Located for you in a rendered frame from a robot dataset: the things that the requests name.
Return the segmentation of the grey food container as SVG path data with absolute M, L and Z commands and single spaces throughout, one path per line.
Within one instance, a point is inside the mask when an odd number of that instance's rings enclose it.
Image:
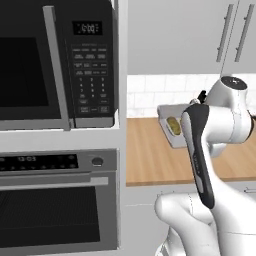
M 181 114 L 187 107 L 188 104 L 159 105 L 157 107 L 159 124 L 172 148 L 184 148 L 186 146 L 185 138 L 181 128 Z M 181 128 L 180 135 L 176 136 L 172 134 L 167 123 L 168 117 L 176 118 Z

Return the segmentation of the yellow lemon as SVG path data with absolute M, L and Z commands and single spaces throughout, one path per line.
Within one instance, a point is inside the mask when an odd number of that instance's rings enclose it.
M 178 121 L 176 120 L 175 117 L 168 117 L 167 118 L 167 123 L 168 123 L 170 131 L 172 132 L 173 135 L 178 136 L 178 135 L 181 134 L 180 125 L 179 125 L 179 123 L 178 123 Z

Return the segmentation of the white tall appliance cabinet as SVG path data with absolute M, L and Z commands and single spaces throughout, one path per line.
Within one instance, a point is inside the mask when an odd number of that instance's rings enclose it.
M 118 152 L 119 188 L 118 248 L 112 251 L 42 254 L 36 256 L 123 256 L 124 191 L 126 164 L 126 89 L 128 0 L 110 0 L 117 17 L 118 80 L 114 125 L 105 128 L 72 128 L 41 130 L 0 130 L 0 153 L 64 150 L 115 149 Z

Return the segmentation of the white drawer front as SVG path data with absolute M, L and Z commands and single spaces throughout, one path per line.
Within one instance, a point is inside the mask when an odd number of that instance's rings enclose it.
M 256 181 L 227 182 L 227 185 L 244 192 L 246 187 L 256 188 Z M 126 205 L 153 205 L 160 194 L 195 192 L 196 185 L 194 183 L 127 187 L 125 200 Z

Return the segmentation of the black microwave oven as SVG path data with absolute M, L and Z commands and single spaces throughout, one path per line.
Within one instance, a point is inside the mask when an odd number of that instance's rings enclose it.
M 110 0 L 0 0 L 0 130 L 63 129 L 43 6 L 53 6 L 72 128 L 114 125 L 117 17 Z

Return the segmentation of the stainless steel oven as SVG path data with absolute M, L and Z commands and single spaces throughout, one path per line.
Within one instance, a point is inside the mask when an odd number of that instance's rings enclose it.
M 101 167 L 92 159 L 101 157 Z M 106 186 L 0 191 L 0 256 L 118 248 L 115 149 L 0 153 L 0 186 L 85 182 Z

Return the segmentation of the white wall cupboard door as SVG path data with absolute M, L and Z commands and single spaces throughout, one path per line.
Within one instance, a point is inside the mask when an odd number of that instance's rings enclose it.
M 235 62 L 236 47 L 239 45 L 244 17 L 249 4 L 255 4 L 249 29 L 245 39 L 240 61 Z M 222 74 L 256 73 L 256 0 L 239 0 L 232 24 L 227 50 L 224 57 Z
M 128 0 L 130 75 L 218 74 L 224 17 L 239 0 Z

